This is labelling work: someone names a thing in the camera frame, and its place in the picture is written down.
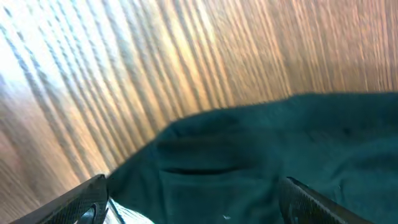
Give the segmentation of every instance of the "brown wooden surface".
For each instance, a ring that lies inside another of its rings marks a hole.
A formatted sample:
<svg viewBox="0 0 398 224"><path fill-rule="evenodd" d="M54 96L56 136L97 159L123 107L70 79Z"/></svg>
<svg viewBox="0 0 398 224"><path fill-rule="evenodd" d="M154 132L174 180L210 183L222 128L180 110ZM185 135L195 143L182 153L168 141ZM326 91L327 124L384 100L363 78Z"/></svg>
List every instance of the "brown wooden surface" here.
<svg viewBox="0 0 398 224"><path fill-rule="evenodd" d="M395 0L1 0L0 223L171 121L398 88Z"/></svg>

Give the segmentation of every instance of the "dark green fabric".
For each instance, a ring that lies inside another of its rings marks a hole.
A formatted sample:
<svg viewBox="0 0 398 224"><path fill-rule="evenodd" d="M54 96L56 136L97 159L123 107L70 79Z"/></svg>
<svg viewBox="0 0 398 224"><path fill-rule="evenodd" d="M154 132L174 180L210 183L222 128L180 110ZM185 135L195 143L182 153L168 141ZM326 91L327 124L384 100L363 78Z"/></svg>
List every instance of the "dark green fabric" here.
<svg viewBox="0 0 398 224"><path fill-rule="evenodd" d="M171 124L108 179L154 223L283 223L292 176L376 223L398 222L398 95L303 95Z"/></svg>

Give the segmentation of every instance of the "wrinkled fabric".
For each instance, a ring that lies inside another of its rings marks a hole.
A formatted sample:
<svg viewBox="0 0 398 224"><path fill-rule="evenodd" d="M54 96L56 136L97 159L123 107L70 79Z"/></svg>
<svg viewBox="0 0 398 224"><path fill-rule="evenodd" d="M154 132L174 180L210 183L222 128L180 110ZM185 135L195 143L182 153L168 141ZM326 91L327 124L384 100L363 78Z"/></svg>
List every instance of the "wrinkled fabric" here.
<svg viewBox="0 0 398 224"><path fill-rule="evenodd" d="M398 94L302 95L174 122L109 176L154 223L283 223L291 176L375 223L398 220Z"/></svg>

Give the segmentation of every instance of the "wooden floor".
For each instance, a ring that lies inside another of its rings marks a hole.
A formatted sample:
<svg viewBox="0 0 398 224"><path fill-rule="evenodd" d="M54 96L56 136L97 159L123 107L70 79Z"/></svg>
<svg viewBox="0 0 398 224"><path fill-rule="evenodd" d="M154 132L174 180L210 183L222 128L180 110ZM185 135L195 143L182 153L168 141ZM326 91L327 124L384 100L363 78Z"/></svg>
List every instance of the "wooden floor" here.
<svg viewBox="0 0 398 224"><path fill-rule="evenodd" d="M398 90L396 0L0 0L0 223L171 121Z"/></svg>

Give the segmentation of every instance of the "black object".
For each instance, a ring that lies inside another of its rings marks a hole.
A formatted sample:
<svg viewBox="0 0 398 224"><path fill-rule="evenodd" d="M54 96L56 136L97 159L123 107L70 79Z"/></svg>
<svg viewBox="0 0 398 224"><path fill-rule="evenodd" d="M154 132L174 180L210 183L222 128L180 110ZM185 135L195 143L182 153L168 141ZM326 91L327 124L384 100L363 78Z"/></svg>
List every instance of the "black object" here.
<svg viewBox="0 0 398 224"><path fill-rule="evenodd" d="M97 175L13 223L103 223L108 198L105 176Z"/></svg>
<svg viewBox="0 0 398 224"><path fill-rule="evenodd" d="M286 224L371 223L292 177L279 181L279 207Z"/></svg>

